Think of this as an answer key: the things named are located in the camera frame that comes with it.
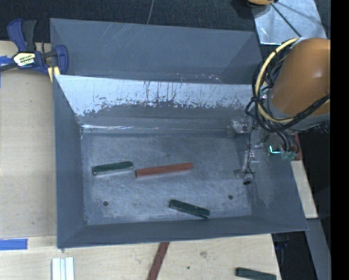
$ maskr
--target bin floor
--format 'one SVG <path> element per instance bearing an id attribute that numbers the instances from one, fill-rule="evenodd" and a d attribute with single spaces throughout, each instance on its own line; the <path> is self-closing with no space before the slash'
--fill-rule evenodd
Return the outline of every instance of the bin floor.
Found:
<path id="1" fill-rule="evenodd" d="M 236 178 L 237 142 L 224 133 L 82 135 L 84 215 L 88 225 L 201 219 L 170 209 L 171 199 L 210 211 L 210 218 L 252 215 L 249 186 Z M 97 165 L 134 168 L 94 176 Z M 136 169 L 192 162 L 193 169 L 136 178 Z"/>

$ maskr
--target cable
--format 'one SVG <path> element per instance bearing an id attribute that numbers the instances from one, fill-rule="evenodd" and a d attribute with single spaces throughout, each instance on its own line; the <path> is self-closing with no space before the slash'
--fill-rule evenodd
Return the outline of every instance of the cable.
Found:
<path id="1" fill-rule="evenodd" d="M 247 115 L 255 118 L 257 122 L 264 128 L 264 130 L 269 132 L 280 132 L 284 131 L 293 125 L 297 124 L 310 114 L 312 114 L 315 110 L 317 110 L 319 107 L 324 105 L 325 103 L 329 102 L 330 95 L 319 99 L 318 101 L 314 102 L 312 105 L 310 105 L 308 108 L 306 108 L 304 111 L 297 113 L 293 117 L 288 118 L 275 118 L 273 117 L 263 106 L 263 100 L 260 98 L 260 88 L 262 87 L 262 84 L 267 79 L 267 68 L 270 65 L 272 59 L 283 49 L 288 47 L 289 45 L 294 44 L 298 38 L 291 38 L 284 43 L 282 43 L 279 47 L 277 47 L 270 55 L 265 59 L 265 61 L 261 62 L 258 65 L 257 70 L 255 71 L 253 82 L 252 82 L 252 92 L 253 92 L 253 98 L 251 98 L 251 102 L 248 103 L 245 112 Z M 255 104 L 255 115 L 249 112 L 249 108 L 252 105 L 252 103 Z"/>
<path id="2" fill-rule="evenodd" d="M 248 157 L 246 159 L 246 166 L 247 166 L 249 171 L 245 171 L 245 173 L 250 173 L 251 175 L 253 175 L 253 179 L 254 179 L 256 172 L 252 171 L 251 167 L 249 166 L 249 158 L 251 157 L 251 150 L 252 150 L 251 140 L 252 140 L 252 132 L 253 132 L 253 130 L 255 130 L 255 120 L 252 121 L 252 128 L 251 128 L 251 131 L 249 133 Z"/>
<path id="3" fill-rule="evenodd" d="M 151 8 L 150 8 L 150 13 L 149 13 L 149 17 L 147 19 L 147 25 L 150 23 L 150 19 L 151 19 L 151 14 L 152 14 L 152 9 L 153 9 L 153 4 L 154 4 L 155 0 L 151 1 Z"/>

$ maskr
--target wooden table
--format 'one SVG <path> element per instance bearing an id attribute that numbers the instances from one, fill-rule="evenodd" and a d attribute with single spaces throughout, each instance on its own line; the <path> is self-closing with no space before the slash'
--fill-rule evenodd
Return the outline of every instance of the wooden table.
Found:
<path id="1" fill-rule="evenodd" d="M 15 52 L 12 42 L 0 41 L 0 56 Z M 0 239 L 29 239 L 27 250 L 0 251 L 0 279 L 51 279 L 55 257 L 74 258 L 76 280 L 146 279 L 158 243 L 56 248 L 51 81 L 11 69 L 1 82 Z M 305 216 L 317 218 L 304 165 L 291 164 Z M 172 242 L 158 279 L 243 279 L 235 276 L 236 267 L 281 279 L 271 235 Z"/>

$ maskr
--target green led light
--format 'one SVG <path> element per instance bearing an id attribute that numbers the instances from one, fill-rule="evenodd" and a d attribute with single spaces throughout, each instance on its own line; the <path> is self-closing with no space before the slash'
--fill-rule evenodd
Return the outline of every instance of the green led light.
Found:
<path id="1" fill-rule="evenodd" d="M 280 152 L 275 152 L 275 151 L 273 151 L 273 148 L 272 148 L 271 145 L 270 145 L 269 147 L 270 147 L 270 153 L 280 153 Z"/>

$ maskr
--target gray tray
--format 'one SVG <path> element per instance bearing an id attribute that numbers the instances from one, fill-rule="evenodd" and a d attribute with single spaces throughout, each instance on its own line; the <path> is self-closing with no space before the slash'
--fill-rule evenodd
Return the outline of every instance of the gray tray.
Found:
<path id="1" fill-rule="evenodd" d="M 249 120 L 248 84 L 261 61 L 253 33 L 57 19 L 51 34 L 70 55 L 53 83 L 58 247 L 307 229 L 288 161 L 253 148 L 252 182 L 234 173 L 260 136 L 228 131 Z M 116 49 L 124 61 L 115 62 Z M 123 161 L 134 168 L 91 172 Z M 134 175 L 185 162 L 191 171 Z M 207 208 L 209 218 L 169 208 L 172 199 Z"/>

